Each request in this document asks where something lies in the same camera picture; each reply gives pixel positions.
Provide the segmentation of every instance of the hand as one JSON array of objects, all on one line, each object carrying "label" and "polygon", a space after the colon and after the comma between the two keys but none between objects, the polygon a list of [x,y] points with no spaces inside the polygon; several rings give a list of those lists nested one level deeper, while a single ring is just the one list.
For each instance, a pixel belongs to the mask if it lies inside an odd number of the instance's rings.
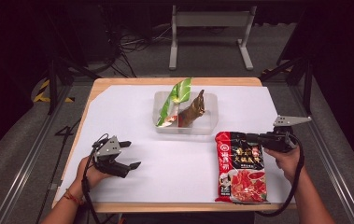
[{"label": "hand", "polygon": [[284,171],[284,176],[292,183],[300,157],[299,147],[287,153],[274,151],[270,148],[266,148],[264,151],[276,158],[276,165]]},{"label": "hand", "polygon": [[[81,183],[81,180],[83,179],[84,169],[86,168],[86,164],[88,160],[89,157],[85,157],[80,161],[78,165],[77,177],[75,178],[74,182],[78,182],[79,184]],[[89,180],[90,189],[95,188],[103,179],[112,176],[98,171],[93,166],[94,164],[92,163],[92,161],[90,161],[89,169],[87,170],[86,173],[87,179]]]}]

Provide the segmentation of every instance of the clear plastic box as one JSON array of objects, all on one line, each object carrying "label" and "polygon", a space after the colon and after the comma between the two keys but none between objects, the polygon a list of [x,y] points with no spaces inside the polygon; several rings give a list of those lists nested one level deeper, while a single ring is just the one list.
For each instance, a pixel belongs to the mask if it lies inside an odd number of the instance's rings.
[{"label": "clear plastic box", "polygon": [[[157,91],[154,95],[153,105],[153,127],[157,133],[170,134],[195,134],[195,135],[210,135],[218,124],[218,97],[212,93],[204,93],[205,113],[202,117],[197,118],[190,127],[179,128],[177,122],[167,127],[157,127],[156,123],[160,116],[160,111],[167,100],[169,91]],[[199,92],[191,92],[189,101],[179,105],[179,111],[184,110],[191,105],[191,102],[198,96]]]}]

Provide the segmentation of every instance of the person's right hand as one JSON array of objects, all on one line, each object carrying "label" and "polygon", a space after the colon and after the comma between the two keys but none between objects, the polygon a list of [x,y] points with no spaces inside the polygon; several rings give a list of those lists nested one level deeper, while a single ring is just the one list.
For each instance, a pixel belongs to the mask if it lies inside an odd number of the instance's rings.
[{"label": "person's right hand", "polygon": [[264,151],[270,156],[276,158],[276,165],[284,171],[284,176],[290,181],[290,183],[292,183],[293,178],[295,177],[296,167],[299,162],[299,147],[287,153],[274,151],[271,150],[271,148],[266,148]]}]

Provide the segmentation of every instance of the brown object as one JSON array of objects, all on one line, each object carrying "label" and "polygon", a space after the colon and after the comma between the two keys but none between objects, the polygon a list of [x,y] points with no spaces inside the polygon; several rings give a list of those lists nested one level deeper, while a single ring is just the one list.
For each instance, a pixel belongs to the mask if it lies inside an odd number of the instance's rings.
[{"label": "brown object", "polygon": [[201,90],[199,95],[191,102],[191,105],[178,114],[178,127],[188,127],[197,118],[203,116],[205,113],[203,93],[204,90]]}]

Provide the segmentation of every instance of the meat image on package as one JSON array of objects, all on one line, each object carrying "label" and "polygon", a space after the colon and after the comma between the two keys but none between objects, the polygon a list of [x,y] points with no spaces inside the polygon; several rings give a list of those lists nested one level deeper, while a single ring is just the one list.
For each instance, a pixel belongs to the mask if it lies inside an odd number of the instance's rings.
[{"label": "meat image on package", "polygon": [[216,202],[267,203],[262,146],[238,132],[216,135],[219,187]]}]

